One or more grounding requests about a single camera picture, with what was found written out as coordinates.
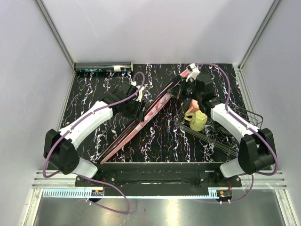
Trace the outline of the black shuttlecock tube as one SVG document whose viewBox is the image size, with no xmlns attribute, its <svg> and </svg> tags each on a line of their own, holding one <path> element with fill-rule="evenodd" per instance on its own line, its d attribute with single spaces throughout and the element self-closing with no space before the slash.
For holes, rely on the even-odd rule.
<svg viewBox="0 0 301 226">
<path fill-rule="evenodd" d="M 97 63 L 74 63 L 73 69 L 75 72 L 90 73 L 90 72 L 132 72 L 132 62 L 97 62 Z"/>
</svg>

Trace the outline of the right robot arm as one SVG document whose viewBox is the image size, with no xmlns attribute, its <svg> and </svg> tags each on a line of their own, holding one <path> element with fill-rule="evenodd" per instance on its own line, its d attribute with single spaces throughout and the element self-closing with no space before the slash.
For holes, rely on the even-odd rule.
<svg viewBox="0 0 301 226">
<path fill-rule="evenodd" d="M 206 120 L 211 119 L 239 142 L 237 158 L 222 164 L 220 171 L 214 174 L 216 185 L 225 186 L 232 176 L 261 173 L 272 165 L 275 166 L 273 174 L 277 172 L 278 160 L 271 130 L 259 129 L 235 113 L 227 102 L 217 97 L 209 75 L 190 73 L 187 77 L 181 77 L 176 91 L 178 97 L 197 102 L 196 110 L 186 113 L 192 130 L 200 132 Z"/>
</svg>

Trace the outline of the pink racket bag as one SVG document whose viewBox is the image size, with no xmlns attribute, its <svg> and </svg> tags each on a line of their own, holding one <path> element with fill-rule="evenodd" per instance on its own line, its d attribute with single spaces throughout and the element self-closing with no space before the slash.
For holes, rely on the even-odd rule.
<svg viewBox="0 0 301 226">
<path fill-rule="evenodd" d="M 123 132 L 117 136 L 117 138 L 110 144 L 107 149 L 99 156 L 98 162 L 103 164 L 107 162 L 115 153 L 117 153 L 122 147 L 124 147 L 134 136 L 138 134 L 168 103 L 172 98 L 170 93 L 171 88 L 177 85 L 181 78 L 186 78 L 189 74 L 189 70 L 185 69 L 180 73 L 179 78 L 173 81 L 157 96 L 154 102 L 147 108 L 143 122 L 132 122 L 123 130 Z"/>
</svg>

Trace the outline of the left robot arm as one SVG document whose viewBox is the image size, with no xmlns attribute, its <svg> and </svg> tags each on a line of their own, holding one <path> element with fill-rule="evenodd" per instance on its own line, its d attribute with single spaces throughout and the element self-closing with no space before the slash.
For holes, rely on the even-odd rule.
<svg viewBox="0 0 301 226">
<path fill-rule="evenodd" d="M 145 112 L 143 93 L 144 86 L 139 86 L 136 82 L 126 82 L 118 89 L 105 93 L 104 97 L 68 126 L 59 131 L 49 130 L 44 144 L 44 166 L 51 163 L 65 175 L 82 175 L 89 185 L 99 185 L 102 175 L 97 172 L 98 167 L 79 157 L 77 148 L 97 127 L 117 114 L 142 122 Z"/>
</svg>

